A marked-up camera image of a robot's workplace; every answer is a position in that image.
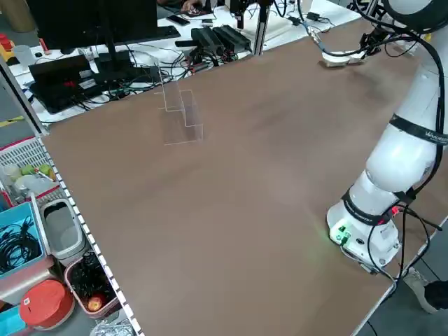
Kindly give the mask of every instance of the brown table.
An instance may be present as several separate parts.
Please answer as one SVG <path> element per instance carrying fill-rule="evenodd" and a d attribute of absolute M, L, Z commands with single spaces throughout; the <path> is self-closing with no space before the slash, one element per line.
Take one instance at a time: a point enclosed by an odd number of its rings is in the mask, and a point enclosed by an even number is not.
<path fill-rule="evenodd" d="M 353 48 L 365 28 L 325 37 Z M 340 253 L 325 217 L 362 172 L 416 61 L 378 55 L 324 69 L 319 59 L 303 39 L 182 80 L 202 142 L 164 146 L 153 92 L 44 139 L 146 335 L 350 335 L 391 285 Z M 448 205 L 446 170 L 415 205 L 435 222 Z M 409 258 L 422 243 L 409 220 Z"/>

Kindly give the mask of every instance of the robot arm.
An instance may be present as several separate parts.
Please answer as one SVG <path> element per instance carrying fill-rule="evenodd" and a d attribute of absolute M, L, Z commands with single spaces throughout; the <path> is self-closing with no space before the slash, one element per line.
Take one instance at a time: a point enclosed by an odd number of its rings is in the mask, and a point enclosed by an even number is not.
<path fill-rule="evenodd" d="M 448 67 L 448 6 L 445 0 L 383 2 L 390 17 L 412 30 L 410 34 L 433 33 L 429 49 L 436 51 L 439 64 L 428 53 L 423 57 L 411 90 L 365 170 L 327 214 L 330 238 L 372 270 L 388 264 L 400 249 L 398 230 L 391 220 L 394 206 L 410 204 L 416 193 L 409 191 L 429 171 L 437 171 L 443 148 L 448 145 L 448 136 L 443 134 L 448 122 L 441 104 L 445 80 L 439 77 Z"/>

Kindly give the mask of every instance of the wire bundle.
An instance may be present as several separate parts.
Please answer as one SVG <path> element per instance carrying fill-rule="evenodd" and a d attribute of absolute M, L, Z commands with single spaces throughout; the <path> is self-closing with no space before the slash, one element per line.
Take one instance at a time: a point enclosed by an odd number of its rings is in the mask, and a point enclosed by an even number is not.
<path fill-rule="evenodd" d="M 70 284 L 82 301 L 101 293 L 110 302 L 116 295 L 94 252 L 87 252 L 69 275 Z"/>
<path fill-rule="evenodd" d="M 28 216 L 21 225 L 10 224 L 0 230 L 8 230 L 2 234 L 0 241 L 0 274 L 14 270 L 41 255 L 38 240 L 28 233 L 32 225 L 32 217 Z"/>

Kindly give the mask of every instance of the monitor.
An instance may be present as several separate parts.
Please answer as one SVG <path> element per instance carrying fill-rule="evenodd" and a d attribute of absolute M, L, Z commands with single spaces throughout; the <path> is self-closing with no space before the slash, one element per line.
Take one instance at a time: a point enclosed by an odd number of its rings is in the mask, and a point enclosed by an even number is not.
<path fill-rule="evenodd" d="M 36 21 L 38 35 L 49 49 L 106 44 L 107 34 L 110 34 L 116 45 L 146 41 L 153 39 L 158 31 L 156 0 L 27 2 Z"/>

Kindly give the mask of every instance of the person's foot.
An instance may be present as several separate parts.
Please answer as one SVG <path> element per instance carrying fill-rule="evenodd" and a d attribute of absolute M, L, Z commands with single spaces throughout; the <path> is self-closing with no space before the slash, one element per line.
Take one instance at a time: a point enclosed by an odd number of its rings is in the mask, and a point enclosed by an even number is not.
<path fill-rule="evenodd" d="M 426 300 L 425 286 L 428 284 L 428 280 L 426 280 L 419 271 L 413 267 L 409 268 L 409 273 L 405 276 L 403 281 L 412 289 L 415 296 L 417 296 L 417 300 L 420 302 L 423 310 L 429 314 L 437 313 L 438 310 L 431 306 Z"/>

